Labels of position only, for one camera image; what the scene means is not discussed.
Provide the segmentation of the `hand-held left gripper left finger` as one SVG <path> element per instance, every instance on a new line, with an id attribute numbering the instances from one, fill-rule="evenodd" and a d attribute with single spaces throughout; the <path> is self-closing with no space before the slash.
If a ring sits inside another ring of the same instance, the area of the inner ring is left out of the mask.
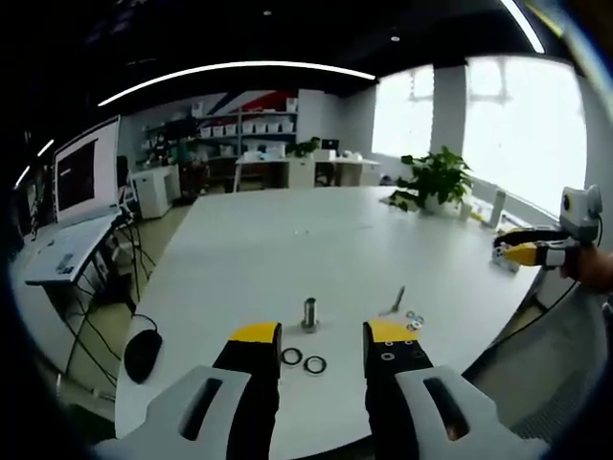
<path id="1" fill-rule="evenodd" d="M 238 329 L 215 363 L 199 365 L 148 405 L 145 421 L 98 443 L 98 459 L 266 459 L 279 409 L 282 326 Z"/>

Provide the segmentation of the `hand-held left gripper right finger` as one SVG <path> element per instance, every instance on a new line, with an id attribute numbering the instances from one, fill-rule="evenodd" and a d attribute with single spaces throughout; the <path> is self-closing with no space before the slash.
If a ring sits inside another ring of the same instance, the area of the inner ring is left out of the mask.
<path id="1" fill-rule="evenodd" d="M 365 407 L 377 459 L 539 459 L 541 439 L 504 426 L 497 406 L 461 374 L 434 365 L 398 322 L 363 325 Z"/>

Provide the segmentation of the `person's right hand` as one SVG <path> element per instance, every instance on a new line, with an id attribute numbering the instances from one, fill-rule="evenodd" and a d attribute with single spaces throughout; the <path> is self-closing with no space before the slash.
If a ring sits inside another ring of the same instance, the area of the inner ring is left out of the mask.
<path id="1" fill-rule="evenodd" d="M 588 288 L 603 292 L 612 290 L 612 254 L 595 246 L 581 247 L 559 271 L 562 278 L 570 278 Z"/>

